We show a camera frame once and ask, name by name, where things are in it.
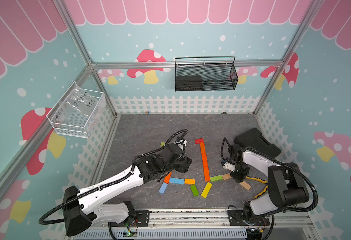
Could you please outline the tan long block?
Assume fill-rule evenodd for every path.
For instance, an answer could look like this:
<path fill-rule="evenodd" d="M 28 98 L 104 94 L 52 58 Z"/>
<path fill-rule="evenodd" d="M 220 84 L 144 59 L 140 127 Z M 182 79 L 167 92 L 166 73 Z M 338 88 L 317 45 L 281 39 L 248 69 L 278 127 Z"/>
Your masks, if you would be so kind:
<path fill-rule="evenodd" d="M 228 179 L 231 179 L 231 178 L 232 178 L 232 177 L 231 177 L 230 174 L 222 175 L 222 179 L 223 179 L 224 181 L 226 181 L 226 180 L 228 180 Z"/>

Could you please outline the blue long block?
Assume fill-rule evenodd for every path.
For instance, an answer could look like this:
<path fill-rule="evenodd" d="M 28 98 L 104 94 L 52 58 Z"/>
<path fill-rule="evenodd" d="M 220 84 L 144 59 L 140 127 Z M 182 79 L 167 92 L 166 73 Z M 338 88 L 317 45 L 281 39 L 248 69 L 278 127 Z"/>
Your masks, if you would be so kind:
<path fill-rule="evenodd" d="M 170 178 L 169 183 L 170 184 L 184 185 L 184 179 Z"/>

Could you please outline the small orange-yellow block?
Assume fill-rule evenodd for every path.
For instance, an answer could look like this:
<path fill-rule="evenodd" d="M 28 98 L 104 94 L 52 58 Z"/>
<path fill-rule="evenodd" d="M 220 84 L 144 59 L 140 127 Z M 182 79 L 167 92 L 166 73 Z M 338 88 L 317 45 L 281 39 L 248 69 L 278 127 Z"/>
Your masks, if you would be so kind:
<path fill-rule="evenodd" d="M 195 179 L 184 179 L 184 184 L 185 185 L 194 185 Z"/>

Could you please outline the orange long block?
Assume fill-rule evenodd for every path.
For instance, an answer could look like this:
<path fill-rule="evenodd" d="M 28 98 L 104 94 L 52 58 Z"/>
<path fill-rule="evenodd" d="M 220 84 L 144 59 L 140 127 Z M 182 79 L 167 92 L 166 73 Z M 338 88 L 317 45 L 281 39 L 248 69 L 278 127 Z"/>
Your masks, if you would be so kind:
<path fill-rule="evenodd" d="M 164 178 L 164 183 L 169 184 L 170 183 L 170 178 L 171 178 L 172 172 L 169 172 L 165 178 Z"/>

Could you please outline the red block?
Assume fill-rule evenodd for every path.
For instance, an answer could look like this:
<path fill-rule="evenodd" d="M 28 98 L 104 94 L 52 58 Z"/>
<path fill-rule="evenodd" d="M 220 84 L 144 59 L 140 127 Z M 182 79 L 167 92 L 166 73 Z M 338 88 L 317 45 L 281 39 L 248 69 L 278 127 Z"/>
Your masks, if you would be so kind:
<path fill-rule="evenodd" d="M 204 140 L 203 139 L 196 139 L 194 140 L 195 144 L 200 144 L 200 143 L 203 143 Z"/>

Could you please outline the light blue block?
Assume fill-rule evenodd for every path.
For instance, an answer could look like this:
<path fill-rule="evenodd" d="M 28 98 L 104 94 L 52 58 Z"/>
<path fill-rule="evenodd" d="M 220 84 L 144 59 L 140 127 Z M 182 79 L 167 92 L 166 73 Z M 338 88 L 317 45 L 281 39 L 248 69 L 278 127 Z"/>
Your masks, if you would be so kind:
<path fill-rule="evenodd" d="M 167 186 L 168 186 L 167 183 L 162 183 L 162 185 L 161 185 L 161 187 L 160 187 L 160 189 L 159 189 L 159 193 L 160 193 L 161 195 L 163 195 L 163 194 L 165 193 Z"/>

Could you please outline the yellow-green wide block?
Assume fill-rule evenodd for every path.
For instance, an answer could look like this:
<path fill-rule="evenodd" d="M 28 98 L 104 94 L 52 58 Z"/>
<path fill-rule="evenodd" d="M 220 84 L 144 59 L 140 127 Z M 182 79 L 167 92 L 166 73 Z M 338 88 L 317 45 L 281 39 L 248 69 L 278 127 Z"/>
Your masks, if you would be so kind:
<path fill-rule="evenodd" d="M 201 195 L 203 198 L 206 198 L 207 195 L 208 195 L 208 193 L 210 192 L 211 188 L 212 188 L 212 183 L 207 182 L 206 185 L 205 185 L 205 187 L 204 187 L 204 189 L 203 189 L 203 191 L 202 191 L 202 193 L 201 193 L 200 195 Z"/>

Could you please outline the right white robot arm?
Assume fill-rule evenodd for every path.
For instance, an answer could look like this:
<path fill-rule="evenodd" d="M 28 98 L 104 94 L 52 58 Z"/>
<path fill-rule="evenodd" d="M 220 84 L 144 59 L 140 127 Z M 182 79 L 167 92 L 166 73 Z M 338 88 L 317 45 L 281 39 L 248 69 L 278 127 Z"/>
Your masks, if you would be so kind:
<path fill-rule="evenodd" d="M 228 146 L 229 158 L 222 158 L 221 164 L 237 183 L 248 177 L 251 167 L 267 177 L 265 193 L 244 204 L 241 218 L 247 225 L 280 212 L 306 213 L 316 208 L 317 189 L 297 164 L 280 162 L 252 147 L 231 145 L 227 139 L 222 144 Z"/>

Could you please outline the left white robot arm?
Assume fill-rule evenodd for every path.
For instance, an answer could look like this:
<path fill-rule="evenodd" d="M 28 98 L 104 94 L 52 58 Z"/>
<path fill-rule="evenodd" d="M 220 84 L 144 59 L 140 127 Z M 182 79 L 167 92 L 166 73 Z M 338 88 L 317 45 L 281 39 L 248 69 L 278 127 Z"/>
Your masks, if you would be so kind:
<path fill-rule="evenodd" d="M 187 129 L 171 135 L 165 144 L 153 151 L 133 157 L 130 167 L 119 174 L 92 186 L 65 190 L 63 202 L 43 214 L 41 225 L 63 223 L 66 236 L 78 235 L 101 222 L 129 226 L 137 212 L 130 201 L 115 205 L 111 210 L 101 206 L 112 198 L 150 181 L 160 182 L 172 171 L 186 173 L 192 160 L 185 155 Z"/>

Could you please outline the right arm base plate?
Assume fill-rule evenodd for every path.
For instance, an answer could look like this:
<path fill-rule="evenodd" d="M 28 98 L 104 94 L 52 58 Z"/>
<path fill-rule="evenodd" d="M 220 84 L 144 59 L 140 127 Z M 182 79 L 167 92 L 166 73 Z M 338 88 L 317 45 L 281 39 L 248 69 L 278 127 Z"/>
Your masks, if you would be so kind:
<path fill-rule="evenodd" d="M 257 219 L 254 222 L 246 222 L 243 218 L 243 210 L 230 209 L 227 210 L 229 224 L 232 227 L 245 226 L 245 227 L 264 227 L 269 226 L 269 218 Z"/>

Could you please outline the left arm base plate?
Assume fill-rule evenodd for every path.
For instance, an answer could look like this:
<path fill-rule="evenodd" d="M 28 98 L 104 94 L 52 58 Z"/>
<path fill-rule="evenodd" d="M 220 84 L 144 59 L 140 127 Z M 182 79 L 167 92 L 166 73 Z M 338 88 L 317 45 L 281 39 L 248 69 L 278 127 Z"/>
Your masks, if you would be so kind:
<path fill-rule="evenodd" d="M 150 211 L 136 211 L 132 216 L 128 216 L 122 223 L 113 224 L 114 227 L 148 227 Z"/>

